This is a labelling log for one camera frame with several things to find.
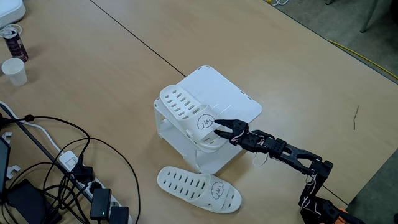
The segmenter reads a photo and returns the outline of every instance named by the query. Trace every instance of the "table surface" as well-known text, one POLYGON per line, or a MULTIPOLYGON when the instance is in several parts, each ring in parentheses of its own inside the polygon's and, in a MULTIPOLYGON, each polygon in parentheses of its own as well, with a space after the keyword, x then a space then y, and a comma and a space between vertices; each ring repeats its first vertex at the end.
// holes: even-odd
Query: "table surface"
POLYGON ((93 1, 183 74, 211 65, 252 96, 253 127, 332 161, 347 202, 397 149, 397 85, 264 1, 93 1))
MULTIPOLYGON (((326 185, 344 200, 359 192, 397 146, 397 87, 267 4, 96 3, 183 74, 209 64, 237 84, 264 108, 252 127, 332 161, 326 185)), ((183 76, 90 1, 31 0, 26 7, 20 24, 30 56, 29 82, 17 88, 1 75, 0 100, 19 116, 72 121, 118 148, 139 178, 140 223, 302 223, 297 203, 305 177, 273 160, 254 168, 250 153, 218 174, 243 195, 242 208, 233 214, 210 213, 162 191, 156 176, 163 166, 192 170, 158 137, 154 120, 154 99, 183 76)), ((0 52, 1 61, 9 57, 5 44, 0 52)), ((59 123, 39 124, 60 146, 82 137, 59 123)), ((26 168, 48 160, 18 128, 9 130, 14 131, 11 164, 26 168)), ((30 130, 57 153, 42 133, 30 130)), ((75 153, 81 148, 76 145, 75 153)), ((121 161, 97 142, 85 156, 85 164, 134 216, 136 186, 121 161)), ((46 171, 43 166, 28 178, 41 186, 46 171)), ((55 172, 50 183, 59 177, 55 172)), ((344 207, 325 189, 319 196, 344 207)), ((88 211, 90 205, 83 207, 88 211)), ((76 220, 67 216, 64 222, 76 220)))

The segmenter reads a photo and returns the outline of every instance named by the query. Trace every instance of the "gray carpet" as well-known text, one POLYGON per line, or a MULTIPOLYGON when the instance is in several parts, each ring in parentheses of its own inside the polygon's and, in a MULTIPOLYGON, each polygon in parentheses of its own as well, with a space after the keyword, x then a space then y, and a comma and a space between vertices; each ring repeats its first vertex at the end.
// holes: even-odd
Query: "gray carpet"
MULTIPOLYGON (((368 30, 359 30, 373 0, 290 0, 279 10, 320 36, 334 40, 398 75, 398 24, 391 19, 392 0, 379 0, 368 30)), ((398 80, 368 64, 398 84, 398 80)))
MULTIPOLYGON (((391 19, 391 2, 379 1, 363 34, 359 30, 372 0, 335 0, 328 6, 324 0, 290 0, 277 8, 320 36, 345 45, 398 75, 398 24, 391 19)), ((398 80, 371 67, 398 84, 398 80)), ((367 224, 394 223, 393 215, 398 213, 398 151, 360 191, 348 211, 367 224)))
POLYGON ((398 151, 349 204, 348 212, 366 224, 393 224, 398 213, 398 151))

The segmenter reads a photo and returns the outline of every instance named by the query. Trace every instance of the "paper cup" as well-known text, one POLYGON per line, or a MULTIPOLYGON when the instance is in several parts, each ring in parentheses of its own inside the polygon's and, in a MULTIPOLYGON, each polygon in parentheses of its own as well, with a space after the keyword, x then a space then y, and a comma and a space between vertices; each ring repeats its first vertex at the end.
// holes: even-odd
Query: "paper cup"
POLYGON ((2 72, 7 75, 12 84, 21 86, 27 82, 25 64, 19 58, 10 58, 1 65, 2 72))

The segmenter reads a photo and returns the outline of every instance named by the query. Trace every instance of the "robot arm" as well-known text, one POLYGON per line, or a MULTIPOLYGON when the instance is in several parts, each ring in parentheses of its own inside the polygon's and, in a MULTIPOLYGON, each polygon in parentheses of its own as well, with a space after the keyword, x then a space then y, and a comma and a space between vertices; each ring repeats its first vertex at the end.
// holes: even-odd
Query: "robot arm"
POLYGON ((360 219, 340 211, 330 201, 316 196, 333 168, 331 162, 322 162, 320 156, 291 146, 263 131, 255 130, 251 132, 249 125, 244 121, 219 119, 215 120, 215 123, 232 129, 231 133, 220 130, 215 130, 215 133, 228 139, 234 146, 240 145, 249 152, 268 153, 271 158, 282 161, 302 174, 313 177, 313 180, 305 186, 298 203, 302 208, 300 213, 305 223, 333 224, 339 217, 342 217, 351 224, 364 224, 360 219), (311 161, 310 166, 306 167, 299 159, 311 161))

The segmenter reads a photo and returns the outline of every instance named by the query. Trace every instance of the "white shoe rack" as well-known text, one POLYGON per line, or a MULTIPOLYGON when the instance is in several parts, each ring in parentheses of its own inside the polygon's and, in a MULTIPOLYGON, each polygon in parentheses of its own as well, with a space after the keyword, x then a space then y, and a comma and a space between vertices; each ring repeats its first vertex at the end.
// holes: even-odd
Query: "white shoe rack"
MULTIPOLYGON (((218 119, 240 119, 250 123, 262 112, 258 102, 208 65, 196 69, 177 85, 201 103, 209 105, 218 114, 218 119)), ((159 136, 197 171, 215 174, 241 151, 239 146, 230 143, 212 153, 198 150, 160 98, 155 100, 154 106, 159 136)))

